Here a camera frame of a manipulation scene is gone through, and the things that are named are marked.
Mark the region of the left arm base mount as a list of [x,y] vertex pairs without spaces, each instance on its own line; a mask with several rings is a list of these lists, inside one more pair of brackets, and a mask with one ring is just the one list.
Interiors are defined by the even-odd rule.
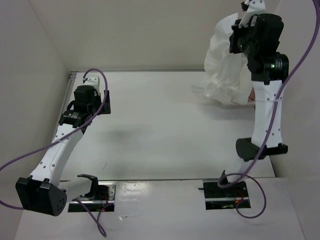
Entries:
[[116,198],[115,181],[99,181],[98,191],[94,197],[86,197],[84,194],[76,199],[84,204],[90,212],[114,212]]

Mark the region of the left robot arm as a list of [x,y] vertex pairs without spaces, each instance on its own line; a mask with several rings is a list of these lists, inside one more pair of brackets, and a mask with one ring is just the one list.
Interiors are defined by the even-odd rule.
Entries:
[[83,195],[88,200],[98,197],[98,178],[79,174],[60,186],[66,163],[84,136],[94,114],[110,114],[110,100],[102,101],[99,84],[83,83],[74,91],[74,100],[60,116],[53,146],[49,147],[37,167],[15,184],[24,210],[58,216],[66,203]]

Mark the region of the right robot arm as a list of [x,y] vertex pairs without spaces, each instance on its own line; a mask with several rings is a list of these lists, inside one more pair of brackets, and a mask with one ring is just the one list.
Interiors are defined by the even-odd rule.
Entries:
[[255,93],[253,134],[239,138],[235,144],[237,155],[245,163],[255,164],[267,156],[288,152],[281,134],[281,115],[289,59],[277,51],[283,28],[280,16],[261,10],[247,12],[231,27],[229,52],[246,56]]

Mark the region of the white skirt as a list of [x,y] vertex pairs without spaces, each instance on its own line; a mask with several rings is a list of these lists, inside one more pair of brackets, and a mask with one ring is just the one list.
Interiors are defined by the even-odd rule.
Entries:
[[214,27],[204,60],[205,75],[192,84],[192,91],[223,106],[253,106],[248,102],[253,89],[248,60],[242,54],[229,52],[229,37],[238,14],[221,19]]

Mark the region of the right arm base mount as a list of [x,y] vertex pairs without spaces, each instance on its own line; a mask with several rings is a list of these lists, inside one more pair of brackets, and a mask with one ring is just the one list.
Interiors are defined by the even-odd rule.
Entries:
[[216,181],[204,181],[198,190],[204,193],[206,210],[229,210],[251,208],[247,185],[244,181],[231,188],[220,188]]

